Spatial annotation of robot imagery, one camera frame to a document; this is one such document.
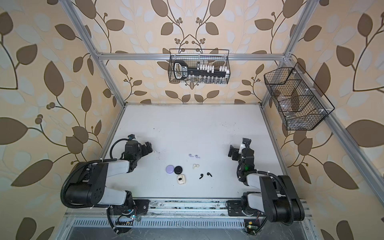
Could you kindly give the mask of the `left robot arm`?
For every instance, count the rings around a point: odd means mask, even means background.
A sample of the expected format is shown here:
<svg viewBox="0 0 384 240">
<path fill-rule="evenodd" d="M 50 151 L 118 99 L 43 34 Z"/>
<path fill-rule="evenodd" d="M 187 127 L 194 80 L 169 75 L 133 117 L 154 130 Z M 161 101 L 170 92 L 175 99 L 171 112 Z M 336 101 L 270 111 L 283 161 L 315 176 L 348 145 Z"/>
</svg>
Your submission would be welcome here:
<svg viewBox="0 0 384 240">
<path fill-rule="evenodd" d="M 153 152 L 152 144 L 141 144 L 135 135 L 119 139 L 125 142 L 120 158 L 110 156 L 78 163 L 63 183 L 60 198 L 64 206 L 70 209 L 104 208 L 108 223 L 117 234 L 125 232 L 124 226 L 137 221 L 149 210 L 149 200 L 134 200 L 132 192 L 108 188 L 107 178 L 131 173 L 138 161 Z"/>
</svg>

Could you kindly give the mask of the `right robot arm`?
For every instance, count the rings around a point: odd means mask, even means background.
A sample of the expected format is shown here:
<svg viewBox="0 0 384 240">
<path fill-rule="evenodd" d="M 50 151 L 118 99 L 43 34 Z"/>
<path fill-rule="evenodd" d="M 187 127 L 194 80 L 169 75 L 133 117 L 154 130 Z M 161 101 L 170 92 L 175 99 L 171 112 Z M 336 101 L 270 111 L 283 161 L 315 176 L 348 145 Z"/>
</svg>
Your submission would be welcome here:
<svg viewBox="0 0 384 240">
<path fill-rule="evenodd" d="M 229 216 L 262 215 L 271 223 L 280 222 L 285 225 L 303 221 L 305 210 L 291 178 L 256 169 L 255 151 L 250 148 L 251 142 L 243 138 L 239 148 L 229 148 L 228 157 L 238 162 L 238 181 L 256 189 L 254 192 L 244 192 L 239 200 L 227 201 Z"/>
</svg>

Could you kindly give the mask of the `black round earbud case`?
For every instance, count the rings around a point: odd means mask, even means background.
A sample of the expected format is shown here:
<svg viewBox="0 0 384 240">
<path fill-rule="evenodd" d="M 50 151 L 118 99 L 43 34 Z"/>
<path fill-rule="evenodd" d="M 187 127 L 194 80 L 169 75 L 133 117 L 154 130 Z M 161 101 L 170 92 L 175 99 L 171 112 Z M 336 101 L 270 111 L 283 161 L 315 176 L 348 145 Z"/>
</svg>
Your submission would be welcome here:
<svg viewBox="0 0 384 240">
<path fill-rule="evenodd" d="M 181 175 L 183 172 L 183 168 L 181 166 L 176 166 L 174 168 L 174 173 L 177 174 L 177 175 Z"/>
</svg>

